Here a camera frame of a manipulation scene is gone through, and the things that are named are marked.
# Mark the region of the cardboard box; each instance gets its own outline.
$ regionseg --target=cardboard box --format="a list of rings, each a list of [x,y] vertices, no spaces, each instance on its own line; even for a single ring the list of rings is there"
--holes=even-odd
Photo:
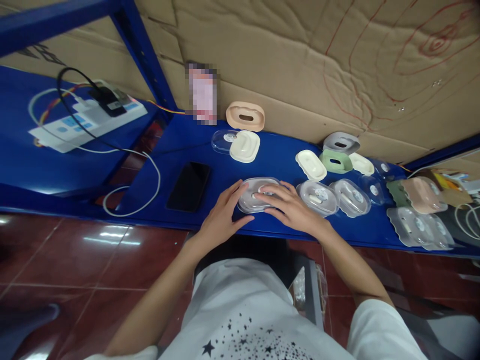
[[[442,175],[441,171],[425,170],[420,171],[418,176],[424,176],[431,179],[441,191],[445,202],[453,207],[460,206],[462,204],[469,204],[472,202],[472,198],[469,193],[464,189],[462,184],[456,180],[452,180]]]
[[[60,0],[0,0],[2,14]],[[406,163],[480,132],[475,2],[136,0],[181,108],[183,63],[214,64],[229,101],[264,107],[265,129],[319,142],[360,135],[359,153]],[[0,59],[54,77],[65,65],[144,99],[152,95],[103,18]],[[66,80],[82,81],[75,74]],[[480,158],[455,166],[480,177]]]

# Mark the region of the power adapter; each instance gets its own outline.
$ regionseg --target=power adapter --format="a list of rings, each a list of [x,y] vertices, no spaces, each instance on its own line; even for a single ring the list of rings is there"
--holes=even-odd
[[[116,118],[127,112],[114,92],[108,87],[100,86],[98,89],[93,88],[88,94],[98,102],[101,108],[105,110],[111,118]]]

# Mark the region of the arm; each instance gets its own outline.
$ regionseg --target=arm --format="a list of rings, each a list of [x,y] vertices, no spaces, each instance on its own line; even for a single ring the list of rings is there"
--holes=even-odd
[[[281,184],[283,186],[272,184],[262,187],[262,191],[274,193],[280,199],[256,195],[283,213],[274,208],[267,208],[265,212],[284,225],[308,233],[318,240],[338,275],[351,290],[357,306],[366,299],[378,299],[394,306],[379,278],[358,252],[337,234],[326,219],[300,199],[291,184],[285,181]]]
[[[232,222],[237,201],[248,188],[247,185],[239,187],[241,184],[242,180],[239,180],[220,194],[200,231],[186,242],[175,260],[127,316],[108,344],[104,352],[106,356],[135,354],[158,343],[199,261],[254,219],[250,215]]]

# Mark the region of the smartphone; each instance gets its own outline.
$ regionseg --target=smartphone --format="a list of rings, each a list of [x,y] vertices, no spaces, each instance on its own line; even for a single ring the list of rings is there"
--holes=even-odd
[[[197,211],[209,174],[210,166],[198,162],[187,163],[168,197],[166,208],[188,213]]]

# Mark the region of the left hand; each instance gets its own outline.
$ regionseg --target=left hand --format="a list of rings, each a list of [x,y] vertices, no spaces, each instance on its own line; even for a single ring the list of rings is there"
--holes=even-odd
[[[232,221],[232,214],[242,194],[248,189],[248,184],[241,186],[238,180],[220,194],[218,200],[196,234],[198,245],[207,254],[210,250],[226,242],[240,228],[255,219],[252,215]]]

